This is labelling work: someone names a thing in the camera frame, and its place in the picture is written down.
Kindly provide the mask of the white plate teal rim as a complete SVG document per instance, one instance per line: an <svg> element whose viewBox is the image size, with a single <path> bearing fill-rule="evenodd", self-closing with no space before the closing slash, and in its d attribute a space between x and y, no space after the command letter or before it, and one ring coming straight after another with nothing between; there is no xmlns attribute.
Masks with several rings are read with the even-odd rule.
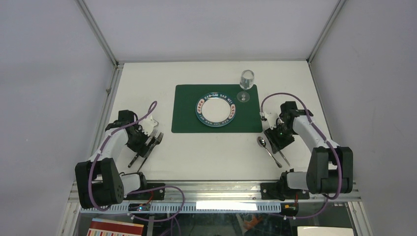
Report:
<svg viewBox="0 0 417 236"><path fill-rule="evenodd" d="M209 127L228 125L237 114L233 99L222 92L210 92L199 98L195 106L197 119Z"/></svg>

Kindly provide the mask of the silver fork dark handle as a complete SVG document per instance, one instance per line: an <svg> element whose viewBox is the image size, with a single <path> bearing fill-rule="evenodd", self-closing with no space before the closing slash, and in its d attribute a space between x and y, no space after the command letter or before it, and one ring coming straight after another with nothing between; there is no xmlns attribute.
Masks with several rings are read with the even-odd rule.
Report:
<svg viewBox="0 0 417 236"><path fill-rule="evenodd" d="M153 138L153 137L155 137L155 135L154 136L151 136L151 137L148 137L146 140L145 140L145 142L144 142L144 144L142 145L142 146L144 146L145 144L148 144L150 141L151 141L151 139ZM131 168L132 167L132 165L136 162L136 160L140 157L140 149L142 148L142 146L139 148L139 150L136 152L136 155L133 157L133 159L131 160L131 162L128 164L128 167L129 168Z"/></svg>

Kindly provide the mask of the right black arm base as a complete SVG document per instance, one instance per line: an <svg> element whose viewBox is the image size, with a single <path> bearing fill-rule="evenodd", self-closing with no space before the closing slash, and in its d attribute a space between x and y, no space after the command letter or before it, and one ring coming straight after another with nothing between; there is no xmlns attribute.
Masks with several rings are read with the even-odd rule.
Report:
<svg viewBox="0 0 417 236"><path fill-rule="evenodd" d="M280 182L262 182L260 183L260 192L262 200L308 200L310 195L307 191L299 189L290 189Z"/></svg>

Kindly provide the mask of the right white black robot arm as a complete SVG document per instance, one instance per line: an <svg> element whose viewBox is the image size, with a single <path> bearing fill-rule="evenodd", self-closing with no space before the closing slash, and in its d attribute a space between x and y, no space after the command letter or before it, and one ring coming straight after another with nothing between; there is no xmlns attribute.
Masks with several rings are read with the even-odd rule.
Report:
<svg viewBox="0 0 417 236"><path fill-rule="evenodd" d="M285 171L276 183L276 198L295 199L303 192L327 195L331 199L353 189L353 151L325 137L316 126L309 110L287 101L280 106L281 113L262 113L261 119L269 127L264 135L276 154L295 141L298 135L311 152L305 172Z"/></svg>

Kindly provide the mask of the clear drinking glass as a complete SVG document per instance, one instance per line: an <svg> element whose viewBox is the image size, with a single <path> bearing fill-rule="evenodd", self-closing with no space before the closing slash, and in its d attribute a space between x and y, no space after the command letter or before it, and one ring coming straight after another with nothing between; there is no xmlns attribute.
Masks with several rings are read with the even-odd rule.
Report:
<svg viewBox="0 0 417 236"><path fill-rule="evenodd" d="M242 91L237 94L237 99L239 102L244 103L250 100L250 94L247 91L252 88L254 79L255 76L252 70L247 69L241 73L239 86Z"/></svg>

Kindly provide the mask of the dark green placemat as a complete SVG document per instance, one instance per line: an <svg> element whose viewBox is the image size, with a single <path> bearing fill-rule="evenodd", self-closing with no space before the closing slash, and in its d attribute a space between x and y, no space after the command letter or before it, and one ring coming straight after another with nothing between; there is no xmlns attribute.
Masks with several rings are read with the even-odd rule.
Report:
<svg viewBox="0 0 417 236"><path fill-rule="evenodd" d="M177 85L175 90L172 128L173 133L261 133L260 105L257 86L247 91L250 99L239 102L237 94L242 91L239 85ZM237 114L222 127L210 127L201 122L196 115L196 105L200 98L210 92L225 93L235 103Z"/></svg>

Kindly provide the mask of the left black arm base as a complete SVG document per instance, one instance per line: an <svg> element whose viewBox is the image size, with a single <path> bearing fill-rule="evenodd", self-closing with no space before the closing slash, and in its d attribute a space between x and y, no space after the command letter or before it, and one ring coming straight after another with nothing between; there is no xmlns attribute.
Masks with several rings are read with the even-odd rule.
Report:
<svg viewBox="0 0 417 236"><path fill-rule="evenodd" d="M164 183L155 182L155 183L148 183L147 189L163 187L165 186ZM124 198L125 200L138 200L138 201L148 201L150 198L154 201L161 201L165 199L165 192L164 189L153 190L151 192L140 193L140 194L129 194Z"/></svg>

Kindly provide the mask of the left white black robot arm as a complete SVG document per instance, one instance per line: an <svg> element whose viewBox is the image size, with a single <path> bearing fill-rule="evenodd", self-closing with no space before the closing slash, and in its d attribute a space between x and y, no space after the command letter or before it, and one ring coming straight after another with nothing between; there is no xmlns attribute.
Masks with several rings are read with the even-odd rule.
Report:
<svg viewBox="0 0 417 236"><path fill-rule="evenodd" d="M122 203L128 194L136 200L148 194L147 181L143 173L122 173L116 162L123 148L136 155L128 164L133 165L138 157L148 158L163 134L157 134L159 122L152 115L143 119L130 110L119 111L118 118L105 128L105 139L95 153L75 166L75 176L81 207L99 207L105 210L111 205Z"/></svg>

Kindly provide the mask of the silver spoon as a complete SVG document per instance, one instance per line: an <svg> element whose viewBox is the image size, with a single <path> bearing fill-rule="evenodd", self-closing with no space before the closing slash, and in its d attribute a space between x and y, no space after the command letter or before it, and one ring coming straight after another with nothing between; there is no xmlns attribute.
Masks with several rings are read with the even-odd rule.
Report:
<svg viewBox="0 0 417 236"><path fill-rule="evenodd" d="M261 136L258 136L257 137L257 143L258 143L258 145L260 146L260 147L262 147L262 148L264 148L266 151L267 151L267 153L269 154L269 156L274 160L274 162L276 163L276 165L277 165L277 167L278 168L282 168L282 164L281 163L279 163L277 160L276 160L276 158L273 156L273 154L268 150L268 148L266 147L266 141L264 140L264 138L263 137L261 137Z"/></svg>

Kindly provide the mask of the silver table knife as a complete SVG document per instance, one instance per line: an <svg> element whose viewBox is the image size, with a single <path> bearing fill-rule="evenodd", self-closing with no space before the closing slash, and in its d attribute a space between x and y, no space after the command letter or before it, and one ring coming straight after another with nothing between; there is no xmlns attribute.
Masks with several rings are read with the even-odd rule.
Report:
<svg viewBox="0 0 417 236"><path fill-rule="evenodd" d="M281 155L281 157L284 159L284 161L287 163L287 165L290 167L291 164L288 161L288 159L286 158L286 156L284 155L284 153L282 151L279 151L279 154Z"/></svg>

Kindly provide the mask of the slim silver fork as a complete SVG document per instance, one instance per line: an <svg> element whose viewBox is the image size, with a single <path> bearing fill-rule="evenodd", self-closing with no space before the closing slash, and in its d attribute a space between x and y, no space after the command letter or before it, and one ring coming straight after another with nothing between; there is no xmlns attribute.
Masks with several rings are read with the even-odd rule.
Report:
<svg viewBox="0 0 417 236"><path fill-rule="evenodd" d="M145 154L144 160L142 162L142 164L140 165L139 169L137 170L137 172L140 172L140 170L142 169L142 167L144 166L144 164L146 163L147 159L149 158L151 152L153 151L153 149L155 148L155 146L159 145L163 139L164 133L159 133L158 137L155 138L155 141L150 145L147 153Z"/></svg>

